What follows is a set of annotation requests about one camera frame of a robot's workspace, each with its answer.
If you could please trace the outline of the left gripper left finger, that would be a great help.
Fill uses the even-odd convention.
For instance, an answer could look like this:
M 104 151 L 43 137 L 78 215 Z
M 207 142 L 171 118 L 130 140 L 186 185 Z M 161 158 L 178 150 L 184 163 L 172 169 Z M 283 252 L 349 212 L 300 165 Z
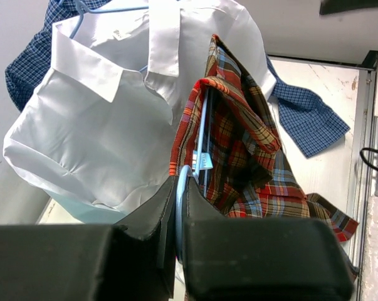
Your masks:
M 0 300 L 170 299 L 176 182 L 115 224 L 0 226 Z

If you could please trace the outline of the red plaid shirt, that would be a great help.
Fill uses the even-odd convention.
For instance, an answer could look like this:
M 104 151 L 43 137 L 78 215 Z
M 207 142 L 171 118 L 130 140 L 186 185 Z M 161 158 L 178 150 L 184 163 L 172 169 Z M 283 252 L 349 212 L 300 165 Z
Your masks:
M 217 35 L 211 37 L 205 76 L 195 83 L 184 108 L 171 149 L 170 175 L 192 164 L 208 88 L 216 90 L 216 98 L 207 200 L 230 218 L 316 218 L 339 241 L 351 239 L 356 220 L 298 185 L 260 87 Z

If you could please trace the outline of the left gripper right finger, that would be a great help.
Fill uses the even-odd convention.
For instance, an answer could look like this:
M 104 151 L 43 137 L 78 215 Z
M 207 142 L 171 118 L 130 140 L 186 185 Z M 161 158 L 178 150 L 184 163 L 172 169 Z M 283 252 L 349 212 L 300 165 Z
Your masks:
M 228 218 L 187 182 L 183 268 L 190 300 L 350 300 L 332 231 L 308 218 Z

